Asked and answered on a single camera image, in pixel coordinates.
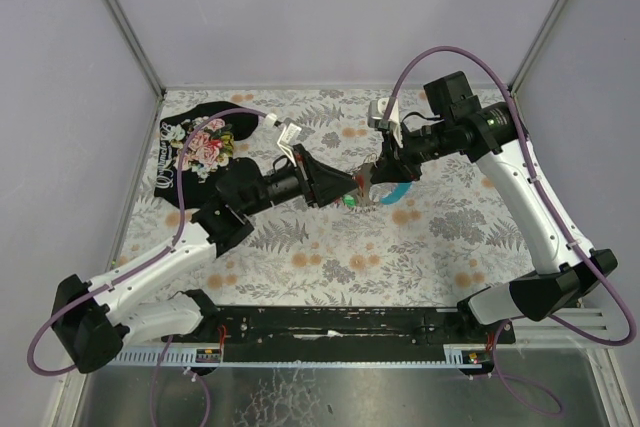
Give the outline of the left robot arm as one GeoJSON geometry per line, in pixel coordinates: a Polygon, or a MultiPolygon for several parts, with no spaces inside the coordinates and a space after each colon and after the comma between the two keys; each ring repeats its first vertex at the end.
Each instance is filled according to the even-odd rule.
{"type": "Polygon", "coordinates": [[[108,274],[61,281],[52,330],[83,374],[104,367],[130,343],[190,334],[215,309],[205,295],[183,293],[160,303],[148,297],[238,246],[253,231],[251,216],[298,197],[321,208],[357,186],[353,175],[315,160],[302,145],[294,146],[284,167],[267,175],[253,160],[240,158],[175,237],[108,274]]]}

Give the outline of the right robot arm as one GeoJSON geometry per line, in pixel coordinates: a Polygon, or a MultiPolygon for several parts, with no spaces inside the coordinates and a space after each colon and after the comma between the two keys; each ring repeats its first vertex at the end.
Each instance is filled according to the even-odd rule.
{"type": "Polygon", "coordinates": [[[424,87],[435,117],[409,130],[399,108],[388,99],[370,103],[368,124],[382,134],[382,151],[369,175],[372,184],[408,183],[421,177],[422,164],[460,153],[494,184],[519,228],[533,271],[482,290],[460,302],[460,309],[482,325],[524,316],[543,320],[590,293],[618,261],[609,249],[597,250],[575,226],[537,166],[531,142],[521,142],[506,103],[488,107],[472,93],[463,72],[424,87]]]}

